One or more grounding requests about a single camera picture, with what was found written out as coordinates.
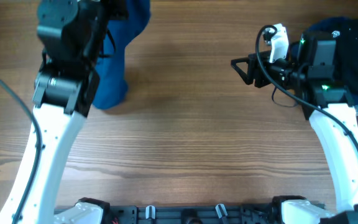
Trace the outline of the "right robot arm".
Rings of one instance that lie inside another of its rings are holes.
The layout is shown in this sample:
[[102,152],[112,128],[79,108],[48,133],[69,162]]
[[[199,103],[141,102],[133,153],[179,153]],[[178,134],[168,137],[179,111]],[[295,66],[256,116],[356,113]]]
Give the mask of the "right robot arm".
[[294,99],[324,151],[336,194],[336,212],[299,196],[275,197],[268,215],[277,223],[358,223],[358,125],[350,91],[334,77],[336,39],[327,32],[305,32],[295,60],[280,25],[257,34],[270,50],[231,60],[245,84],[273,85]]

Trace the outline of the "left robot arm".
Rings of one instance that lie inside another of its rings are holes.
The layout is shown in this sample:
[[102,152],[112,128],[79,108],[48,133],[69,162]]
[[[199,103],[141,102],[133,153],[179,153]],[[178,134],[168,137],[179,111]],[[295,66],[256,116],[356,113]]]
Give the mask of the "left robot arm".
[[71,147],[99,85],[108,23],[129,16],[124,1],[44,0],[37,9],[42,64],[34,82],[32,126],[0,223],[102,223],[107,207],[77,205],[59,215],[55,202]]

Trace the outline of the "blue polo shirt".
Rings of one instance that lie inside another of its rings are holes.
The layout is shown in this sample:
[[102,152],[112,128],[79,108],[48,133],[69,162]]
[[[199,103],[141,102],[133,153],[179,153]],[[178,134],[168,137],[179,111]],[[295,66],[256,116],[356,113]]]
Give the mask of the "blue polo shirt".
[[114,43],[104,39],[103,52],[108,58],[99,58],[96,71],[100,77],[93,106],[107,110],[122,103],[128,91],[125,80],[126,47],[146,28],[151,17],[150,0],[126,2],[129,17],[123,21],[109,21],[108,29]]

